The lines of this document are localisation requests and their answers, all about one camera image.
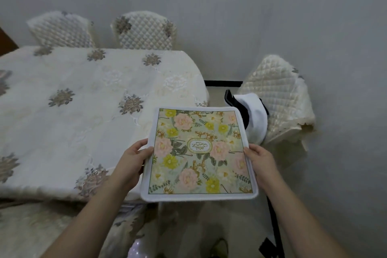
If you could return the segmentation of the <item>person's left hand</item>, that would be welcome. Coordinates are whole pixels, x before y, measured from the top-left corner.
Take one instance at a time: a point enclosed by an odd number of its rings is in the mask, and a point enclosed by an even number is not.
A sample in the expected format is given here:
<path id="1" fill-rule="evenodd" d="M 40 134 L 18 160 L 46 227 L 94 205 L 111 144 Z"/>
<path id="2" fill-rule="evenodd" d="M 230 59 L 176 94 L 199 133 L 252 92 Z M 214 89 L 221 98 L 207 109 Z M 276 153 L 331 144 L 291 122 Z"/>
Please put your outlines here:
<path id="1" fill-rule="evenodd" d="M 138 184 L 140 175 L 143 173 L 143 165 L 149 159 L 137 159 L 135 155 L 138 150 L 148 147 L 150 147 L 148 146 L 148 138 L 133 143 L 124 151 L 111 175 L 113 181 L 127 192 Z"/>

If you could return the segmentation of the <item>person's right hand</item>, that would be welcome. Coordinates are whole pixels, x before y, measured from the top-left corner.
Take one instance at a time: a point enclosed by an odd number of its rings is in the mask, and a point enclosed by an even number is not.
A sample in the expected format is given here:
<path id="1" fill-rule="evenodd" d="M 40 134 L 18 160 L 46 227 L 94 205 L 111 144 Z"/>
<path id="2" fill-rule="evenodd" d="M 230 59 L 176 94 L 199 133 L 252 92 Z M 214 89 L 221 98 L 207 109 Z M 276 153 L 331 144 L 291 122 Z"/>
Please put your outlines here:
<path id="1" fill-rule="evenodd" d="M 252 163 L 257 183 L 267 195 L 271 195 L 273 190 L 284 182 L 275 159 L 265 148 L 255 144 L 249 146 L 254 146 L 257 152 L 257 160 Z"/>

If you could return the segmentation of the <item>floral print square mat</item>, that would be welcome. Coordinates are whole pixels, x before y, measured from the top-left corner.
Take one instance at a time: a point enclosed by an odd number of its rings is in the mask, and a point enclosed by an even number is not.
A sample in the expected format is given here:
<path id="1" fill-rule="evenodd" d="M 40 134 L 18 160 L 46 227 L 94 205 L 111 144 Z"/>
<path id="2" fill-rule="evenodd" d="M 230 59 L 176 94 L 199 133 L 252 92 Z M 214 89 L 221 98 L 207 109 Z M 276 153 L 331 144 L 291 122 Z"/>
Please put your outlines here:
<path id="1" fill-rule="evenodd" d="M 259 188 L 235 107 L 154 109 L 140 187 L 145 202 L 251 200 Z"/>

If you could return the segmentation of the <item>person's left forearm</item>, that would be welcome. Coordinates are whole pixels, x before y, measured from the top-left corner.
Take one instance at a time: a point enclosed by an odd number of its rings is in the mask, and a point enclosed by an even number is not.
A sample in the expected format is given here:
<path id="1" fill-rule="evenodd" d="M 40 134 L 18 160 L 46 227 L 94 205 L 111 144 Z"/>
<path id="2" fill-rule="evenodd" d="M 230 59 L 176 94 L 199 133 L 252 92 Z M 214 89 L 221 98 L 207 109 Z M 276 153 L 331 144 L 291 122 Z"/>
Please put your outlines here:
<path id="1" fill-rule="evenodd" d="M 123 200 L 138 181 L 139 174 L 110 176 L 41 258 L 98 258 Z"/>

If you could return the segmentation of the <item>person's right forearm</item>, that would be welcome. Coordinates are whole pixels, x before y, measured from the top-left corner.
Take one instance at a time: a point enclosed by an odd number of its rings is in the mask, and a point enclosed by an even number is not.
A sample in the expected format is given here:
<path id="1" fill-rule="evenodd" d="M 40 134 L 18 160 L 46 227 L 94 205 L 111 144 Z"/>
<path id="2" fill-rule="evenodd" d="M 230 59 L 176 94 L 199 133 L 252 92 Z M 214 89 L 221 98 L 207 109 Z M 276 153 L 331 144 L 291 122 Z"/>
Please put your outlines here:
<path id="1" fill-rule="evenodd" d="M 270 199 L 297 258 L 350 258 L 282 177 L 270 178 L 261 187 Z"/>

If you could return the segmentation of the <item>white and black bag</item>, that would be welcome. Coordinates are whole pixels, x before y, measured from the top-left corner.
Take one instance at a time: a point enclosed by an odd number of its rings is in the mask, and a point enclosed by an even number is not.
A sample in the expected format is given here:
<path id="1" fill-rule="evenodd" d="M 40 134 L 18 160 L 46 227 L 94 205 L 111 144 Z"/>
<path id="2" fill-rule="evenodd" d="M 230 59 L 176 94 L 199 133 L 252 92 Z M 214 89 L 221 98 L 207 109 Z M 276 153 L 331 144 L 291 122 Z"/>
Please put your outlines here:
<path id="1" fill-rule="evenodd" d="M 239 110 L 249 143 L 261 145 L 267 133 L 269 112 L 258 95 L 233 95 L 227 89 L 224 99 L 226 104 Z"/>

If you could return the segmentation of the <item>chair with quilted cream cover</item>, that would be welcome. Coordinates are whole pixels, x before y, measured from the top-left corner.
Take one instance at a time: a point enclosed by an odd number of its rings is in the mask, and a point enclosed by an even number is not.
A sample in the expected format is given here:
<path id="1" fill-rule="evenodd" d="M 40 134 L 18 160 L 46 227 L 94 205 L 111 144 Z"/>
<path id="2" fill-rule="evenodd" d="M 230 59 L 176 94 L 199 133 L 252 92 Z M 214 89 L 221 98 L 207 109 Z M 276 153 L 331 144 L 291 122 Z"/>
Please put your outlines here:
<path id="1" fill-rule="evenodd" d="M 121 49 L 174 50 L 177 27 L 166 17 L 151 11 L 132 11 L 115 18 L 111 25 Z"/>
<path id="2" fill-rule="evenodd" d="M 76 14 L 50 11 L 26 23 L 38 45 L 43 47 L 99 47 L 94 23 Z"/>
<path id="3" fill-rule="evenodd" d="M 315 114 L 307 84 L 298 70 L 278 55 L 267 55 L 237 91 L 256 94 L 268 110 L 264 146 L 304 140 L 315 131 Z"/>

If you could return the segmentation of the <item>black baseboard strip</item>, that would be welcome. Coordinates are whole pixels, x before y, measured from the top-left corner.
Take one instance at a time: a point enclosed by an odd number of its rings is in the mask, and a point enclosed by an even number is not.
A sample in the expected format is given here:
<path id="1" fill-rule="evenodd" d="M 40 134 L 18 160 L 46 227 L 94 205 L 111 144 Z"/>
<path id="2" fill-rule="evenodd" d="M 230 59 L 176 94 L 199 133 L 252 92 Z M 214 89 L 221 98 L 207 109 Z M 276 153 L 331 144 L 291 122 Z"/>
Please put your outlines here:
<path id="1" fill-rule="evenodd" d="M 239 88 L 242 81 L 227 81 L 227 80 L 205 80 L 205 85 L 210 87 L 230 87 Z"/>

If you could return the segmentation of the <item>cream floral embroidered tablecloth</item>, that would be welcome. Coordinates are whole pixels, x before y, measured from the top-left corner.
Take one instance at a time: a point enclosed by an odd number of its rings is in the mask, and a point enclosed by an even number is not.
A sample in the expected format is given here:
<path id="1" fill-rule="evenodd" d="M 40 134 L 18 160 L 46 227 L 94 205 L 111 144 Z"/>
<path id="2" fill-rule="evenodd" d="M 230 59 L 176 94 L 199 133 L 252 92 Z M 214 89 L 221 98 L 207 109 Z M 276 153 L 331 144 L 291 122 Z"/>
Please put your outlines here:
<path id="1" fill-rule="evenodd" d="M 0 198 L 87 200 L 156 107 L 209 103 L 183 51 L 23 47 L 0 57 Z"/>

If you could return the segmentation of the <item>person's green shoe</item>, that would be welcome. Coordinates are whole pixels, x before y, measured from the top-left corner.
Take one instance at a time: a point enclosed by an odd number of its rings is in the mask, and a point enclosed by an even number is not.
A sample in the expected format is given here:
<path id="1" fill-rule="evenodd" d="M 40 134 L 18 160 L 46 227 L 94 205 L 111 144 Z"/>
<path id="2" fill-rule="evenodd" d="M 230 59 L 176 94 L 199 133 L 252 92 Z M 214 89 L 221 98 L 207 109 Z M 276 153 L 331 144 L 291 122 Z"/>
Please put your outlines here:
<path id="1" fill-rule="evenodd" d="M 228 242 L 223 238 L 219 238 L 211 247 L 209 258 L 228 258 L 229 246 Z"/>

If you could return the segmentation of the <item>chair with embroidered cream cover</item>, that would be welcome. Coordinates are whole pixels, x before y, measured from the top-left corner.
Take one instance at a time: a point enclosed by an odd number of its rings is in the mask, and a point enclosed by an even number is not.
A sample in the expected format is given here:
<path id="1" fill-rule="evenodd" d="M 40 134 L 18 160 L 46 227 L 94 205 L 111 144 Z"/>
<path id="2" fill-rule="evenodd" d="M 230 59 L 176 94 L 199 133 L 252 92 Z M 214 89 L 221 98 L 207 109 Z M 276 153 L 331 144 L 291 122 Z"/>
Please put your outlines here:
<path id="1" fill-rule="evenodd" d="M 40 258 L 85 205 L 79 202 L 0 200 L 0 258 Z M 122 207 L 99 258 L 127 258 L 140 230 L 157 218 L 157 205 Z"/>

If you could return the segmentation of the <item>brown wooden furniture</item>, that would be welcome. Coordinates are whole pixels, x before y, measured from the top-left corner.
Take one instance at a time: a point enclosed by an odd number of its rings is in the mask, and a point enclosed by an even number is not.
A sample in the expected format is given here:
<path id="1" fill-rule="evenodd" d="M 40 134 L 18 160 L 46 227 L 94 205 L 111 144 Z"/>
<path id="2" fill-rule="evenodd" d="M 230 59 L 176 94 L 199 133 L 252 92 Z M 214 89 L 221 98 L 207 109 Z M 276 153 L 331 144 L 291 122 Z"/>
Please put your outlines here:
<path id="1" fill-rule="evenodd" d="M 0 57 L 17 50 L 18 45 L 0 27 Z"/>

